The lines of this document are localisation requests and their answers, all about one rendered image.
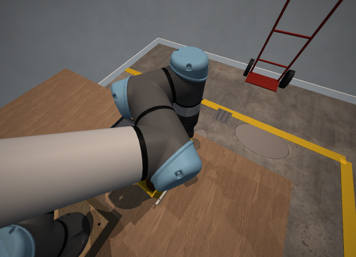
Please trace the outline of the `dark brown bottle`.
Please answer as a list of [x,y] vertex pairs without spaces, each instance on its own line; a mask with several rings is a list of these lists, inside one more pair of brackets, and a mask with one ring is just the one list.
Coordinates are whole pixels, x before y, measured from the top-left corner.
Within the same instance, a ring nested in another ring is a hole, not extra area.
[[153,192],[156,190],[150,179],[146,180],[146,186],[148,187],[149,190],[151,190]]

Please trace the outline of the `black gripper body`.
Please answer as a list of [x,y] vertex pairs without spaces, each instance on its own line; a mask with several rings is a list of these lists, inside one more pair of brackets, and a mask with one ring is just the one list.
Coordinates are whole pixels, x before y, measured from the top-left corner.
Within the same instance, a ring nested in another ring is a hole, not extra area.
[[201,102],[197,106],[191,108],[181,107],[176,103],[172,103],[172,106],[177,113],[183,127],[185,128],[189,138],[192,138],[194,136],[194,127],[198,122]]

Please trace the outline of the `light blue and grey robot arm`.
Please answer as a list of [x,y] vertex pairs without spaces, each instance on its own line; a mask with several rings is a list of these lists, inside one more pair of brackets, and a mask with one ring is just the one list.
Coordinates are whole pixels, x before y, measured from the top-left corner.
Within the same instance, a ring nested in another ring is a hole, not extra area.
[[135,126],[0,139],[0,257],[79,257],[88,218],[54,220],[54,210],[147,179],[166,191],[195,177],[202,162],[172,103],[197,106],[208,68],[203,50],[181,47],[169,66],[114,82]]

